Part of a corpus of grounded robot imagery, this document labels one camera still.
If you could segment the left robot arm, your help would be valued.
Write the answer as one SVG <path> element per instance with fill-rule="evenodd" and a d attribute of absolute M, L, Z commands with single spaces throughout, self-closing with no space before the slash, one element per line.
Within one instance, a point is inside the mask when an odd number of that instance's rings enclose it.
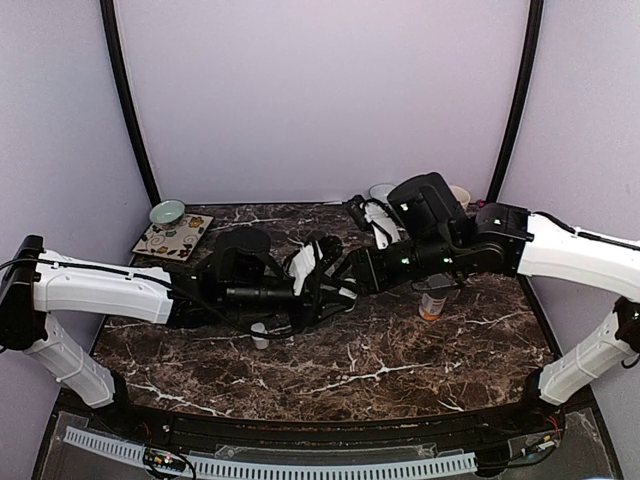
<path fill-rule="evenodd" d="M 101 411 L 117 434 L 131 436 L 141 427 L 141 415 L 129 405 L 124 379 L 64 333 L 54 312 L 130 317 L 179 329 L 216 322 L 240 329 L 228 311 L 283 311 L 291 334 L 297 334 L 354 307 L 355 280 L 334 280 L 327 273 L 341 254 L 341 241 L 326 236 L 278 262 L 268 234 L 240 227 L 219 234 L 192 272 L 170 272 L 81 261 L 45 249 L 42 237 L 30 235 L 1 266 L 1 347 L 36 359 Z"/>

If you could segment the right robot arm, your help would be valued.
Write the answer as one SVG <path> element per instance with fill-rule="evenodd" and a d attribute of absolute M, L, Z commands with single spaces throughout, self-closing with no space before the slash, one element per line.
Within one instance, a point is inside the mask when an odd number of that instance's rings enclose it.
<path fill-rule="evenodd" d="M 345 261 L 361 295 L 381 293 L 436 274 L 547 277 L 617 294 L 603 323 L 585 340 L 528 379 L 526 399 L 510 413 L 521 434 L 534 432 L 584 386 L 639 351 L 639 245 L 572 227 L 521 207 L 486 203 L 469 214 L 444 178 L 413 177 L 367 211 L 368 200 L 346 204 L 359 228 L 380 232 L 377 248 Z"/>

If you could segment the orange pill bottle grey cap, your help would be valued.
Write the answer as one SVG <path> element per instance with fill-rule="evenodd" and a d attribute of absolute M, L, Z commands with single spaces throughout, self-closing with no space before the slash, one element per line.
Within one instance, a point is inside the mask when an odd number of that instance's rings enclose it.
<path fill-rule="evenodd" d="M 447 294 L 443 292 L 425 292 L 422 294 L 419 305 L 419 315 L 427 321 L 436 321 L 440 318 L 447 300 Z"/>

